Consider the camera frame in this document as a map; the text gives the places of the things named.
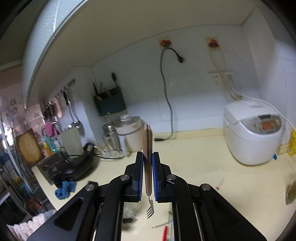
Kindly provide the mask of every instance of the jar lid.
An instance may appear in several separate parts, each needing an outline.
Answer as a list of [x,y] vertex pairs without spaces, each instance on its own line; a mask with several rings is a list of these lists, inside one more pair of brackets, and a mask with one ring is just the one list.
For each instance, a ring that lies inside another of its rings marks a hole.
[[113,122],[115,127],[128,126],[137,123],[140,120],[138,116],[130,116],[129,114],[124,114],[120,116],[120,120]]

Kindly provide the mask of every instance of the rice cooker control panel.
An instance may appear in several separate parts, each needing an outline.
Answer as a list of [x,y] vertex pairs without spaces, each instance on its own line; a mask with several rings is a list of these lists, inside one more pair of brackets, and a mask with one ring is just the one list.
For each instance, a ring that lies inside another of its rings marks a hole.
[[281,118],[278,115],[259,115],[242,120],[242,124],[251,132],[266,135],[280,130]]

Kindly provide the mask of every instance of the kitchen counter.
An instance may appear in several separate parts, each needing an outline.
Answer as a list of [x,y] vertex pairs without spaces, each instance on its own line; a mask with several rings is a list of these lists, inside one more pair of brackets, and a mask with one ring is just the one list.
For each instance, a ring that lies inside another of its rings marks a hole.
[[[217,186],[224,183],[219,193],[233,205],[268,241],[274,241],[290,221],[296,202],[285,204],[286,183],[291,176],[296,179],[296,158],[288,154],[278,156],[277,160],[249,167],[240,164],[230,153],[224,136],[175,139],[153,142],[153,151],[158,151],[162,163],[170,166],[172,173],[184,178],[187,183],[200,185],[209,183]],[[102,161],[95,158],[90,175],[77,182],[76,192],[87,182],[96,181],[99,185],[109,183],[113,178],[124,173],[128,164],[135,162],[136,153],[118,161]],[[37,167],[32,168],[40,186],[59,209],[66,200],[54,196],[56,187],[50,186]],[[137,219],[123,226],[122,240],[161,240],[163,227],[152,229],[151,226],[168,220],[170,204],[155,203],[155,214],[147,219],[148,198],[143,188],[142,201],[135,204]]]

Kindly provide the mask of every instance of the blue cloth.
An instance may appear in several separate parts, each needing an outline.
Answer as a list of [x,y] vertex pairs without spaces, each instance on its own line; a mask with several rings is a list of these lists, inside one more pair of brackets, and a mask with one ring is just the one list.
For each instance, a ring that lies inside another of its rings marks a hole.
[[62,200],[70,196],[70,192],[75,192],[76,182],[74,181],[62,181],[62,188],[55,191],[57,199]]

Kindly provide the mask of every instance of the wall socket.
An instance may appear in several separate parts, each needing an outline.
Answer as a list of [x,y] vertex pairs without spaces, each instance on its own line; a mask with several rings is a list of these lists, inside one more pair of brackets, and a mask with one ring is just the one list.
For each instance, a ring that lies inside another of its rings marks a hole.
[[169,40],[172,43],[172,40],[170,39],[170,36],[161,37],[161,38],[157,39],[158,46],[160,47],[160,49],[163,49],[163,47],[160,45],[160,42],[163,41],[163,40]]
[[[214,80],[216,85],[219,85],[221,83],[222,79],[217,71],[207,72],[207,73],[211,76],[211,79]],[[224,73],[225,78],[227,77],[233,78],[233,71],[220,71],[220,73],[221,74]]]
[[[216,49],[217,50],[220,50],[221,49],[220,46],[219,46],[219,41],[218,41],[218,38],[217,37],[206,37],[205,38],[205,41],[207,43],[207,48],[208,48],[209,51],[215,51]],[[213,44],[213,46],[215,44],[218,44],[218,47],[210,47],[209,46],[209,43]]]

